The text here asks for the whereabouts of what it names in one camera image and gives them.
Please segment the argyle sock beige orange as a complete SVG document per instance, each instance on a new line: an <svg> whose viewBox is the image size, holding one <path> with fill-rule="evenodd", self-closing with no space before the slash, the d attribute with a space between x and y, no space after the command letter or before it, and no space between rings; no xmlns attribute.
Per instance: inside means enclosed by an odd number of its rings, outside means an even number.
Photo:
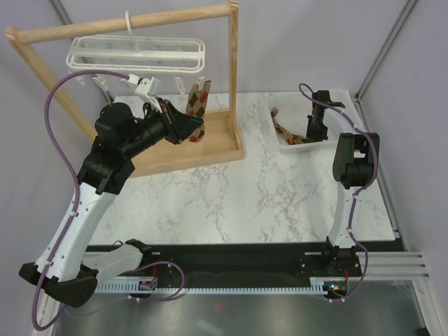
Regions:
<svg viewBox="0 0 448 336"><path fill-rule="evenodd" d="M206 80L203 83L202 89L199 89L199 85L196 83L191 87L188 95L188 101L185 109L185 113L189 116L195 116L200 119L204 119L204 115L207 109L207 102L209 91L211 88L211 80ZM205 135L205 124L202 123L189 137L189 142L200 142Z"/></svg>

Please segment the white plastic clip hanger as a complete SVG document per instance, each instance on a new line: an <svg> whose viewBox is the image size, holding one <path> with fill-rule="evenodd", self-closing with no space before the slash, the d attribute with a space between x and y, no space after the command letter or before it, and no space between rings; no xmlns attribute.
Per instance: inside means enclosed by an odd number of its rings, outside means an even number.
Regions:
<svg viewBox="0 0 448 336"><path fill-rule="evenodd" d="M97 34L77 37L66 57L70 71L104 70L123 74L174 77L180 94L186 93L184 76L198 76L205 67L206 47L198 38L136 36L130 14L125 13L126 35Z"/></svg>

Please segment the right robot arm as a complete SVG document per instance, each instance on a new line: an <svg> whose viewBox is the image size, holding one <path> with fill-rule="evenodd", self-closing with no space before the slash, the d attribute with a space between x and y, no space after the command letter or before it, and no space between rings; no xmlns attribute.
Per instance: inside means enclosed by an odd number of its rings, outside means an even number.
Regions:
<svg viewBox="0 0 448 336"><path fill-rule="evenodd" d="M333 101L330 92L312 92L312 112L308 116L307 137L322 141L330 130L337 136L332 175L337 182L337 206L322 256L317 258L328 276L361 274L355 238L361 201L375 182L379 168L380 137L366 132L345 112L345 105Z"/></svg>

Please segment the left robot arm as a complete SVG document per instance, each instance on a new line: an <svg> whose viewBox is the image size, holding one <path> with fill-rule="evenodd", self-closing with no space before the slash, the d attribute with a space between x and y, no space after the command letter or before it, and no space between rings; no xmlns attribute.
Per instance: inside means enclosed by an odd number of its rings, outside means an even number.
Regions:
<svg viewBox="0 0 448 336"><path fill-rule="evenodd" d="M97 136L75 179L71 208L36 262L25 263L19 275L45 294L73 308L83 306L97 286L133 271L145 276L153 259L148 245L131 239L91 261L83 256L106 210L132 175L133 158L161 140L178 145L204 123L194 113L182 113L167 99L158 108L143 105L136 118L122 102L105 106L94 124Z"/></svg>

